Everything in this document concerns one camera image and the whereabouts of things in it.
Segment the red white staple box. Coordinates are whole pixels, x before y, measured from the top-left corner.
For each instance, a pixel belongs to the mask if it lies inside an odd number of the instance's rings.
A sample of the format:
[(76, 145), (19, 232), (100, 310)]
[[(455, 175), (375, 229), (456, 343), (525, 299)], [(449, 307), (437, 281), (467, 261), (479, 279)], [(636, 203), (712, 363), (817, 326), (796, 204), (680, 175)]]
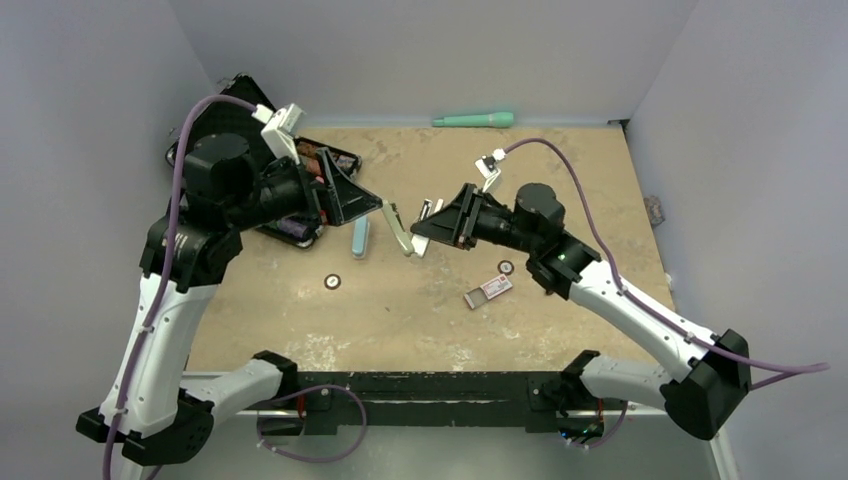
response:
[(480, 286), (466, 292), (463, 300), (471, 309), (477, 309), (513, 288), (509, 277), (504, 274), (493, 277)]

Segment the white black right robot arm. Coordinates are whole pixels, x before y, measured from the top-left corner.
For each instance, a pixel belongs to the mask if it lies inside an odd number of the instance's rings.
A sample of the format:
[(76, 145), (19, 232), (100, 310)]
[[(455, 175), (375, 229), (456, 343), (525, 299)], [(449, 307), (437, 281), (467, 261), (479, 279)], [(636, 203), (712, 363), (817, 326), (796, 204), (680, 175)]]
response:
[(598, 315), (647, 351), (653, 364), (588, 352), (564, 373), (561, 392), (576, 407), (615, 398), (663, 410), (684, 432), (713, 439), (751, 390), (749, 344), (689, 321), (616, 276), (611, 262), (564, 227), (565, 208), (541, 183), (519, 188), (513, 207), (473, 184), (413, 233), (463, 250), (478, 241), (527, 254), (526, 269), (546, 293)]

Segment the light blue stapler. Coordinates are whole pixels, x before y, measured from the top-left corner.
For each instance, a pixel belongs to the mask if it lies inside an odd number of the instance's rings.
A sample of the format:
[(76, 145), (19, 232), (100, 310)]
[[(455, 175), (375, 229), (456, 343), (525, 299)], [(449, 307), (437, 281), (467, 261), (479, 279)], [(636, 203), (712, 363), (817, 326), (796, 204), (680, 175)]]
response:
[(354, 259), (363, 259), (367, 253), (369, 239), (370, 221), (366, 216), (358, 218), (354, 222), (351, 254)]

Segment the green stapler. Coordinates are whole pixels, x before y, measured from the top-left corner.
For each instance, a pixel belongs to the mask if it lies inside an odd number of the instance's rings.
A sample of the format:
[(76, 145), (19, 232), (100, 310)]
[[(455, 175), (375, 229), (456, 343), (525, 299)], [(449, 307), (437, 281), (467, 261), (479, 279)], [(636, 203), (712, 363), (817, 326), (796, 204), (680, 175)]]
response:
[[(431, 214), (441, 210), (443, 205), (444, 200), (442, 198), (438, 198), (435, 201), (424, 199), (416, 221), (425, 220)], [(430, 240), (422, 235), (410, 233), (404, 227), (395, 203), (384, 200), (381, 212), (397, 243), (401, 247), (402, 253), (406, 257), (417, 256), (418, 258), (423, 258)]]

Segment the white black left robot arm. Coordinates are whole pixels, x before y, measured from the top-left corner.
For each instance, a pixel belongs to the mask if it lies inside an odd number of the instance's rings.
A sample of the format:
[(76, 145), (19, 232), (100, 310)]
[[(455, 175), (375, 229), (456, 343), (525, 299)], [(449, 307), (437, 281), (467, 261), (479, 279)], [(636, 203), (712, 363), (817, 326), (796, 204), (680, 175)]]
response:
[(317, 152), (321, 172), (255, 160), (249, 143), (226, 133), (201, 139), (174, 167), (176, 190), (149, 229), (140, 266), (136, 320), (107, 398), (83, 412), (79, 433), (124, 458), (121, 475), (139, 479), (189, 461), (214, 429), (261, 402), (284, 409), (303, 401), (297, 365), (270, 351), (198, 387), (182, 383), (194, 337), (244, 231), (314, 209), (340, 226), (383, 206)]

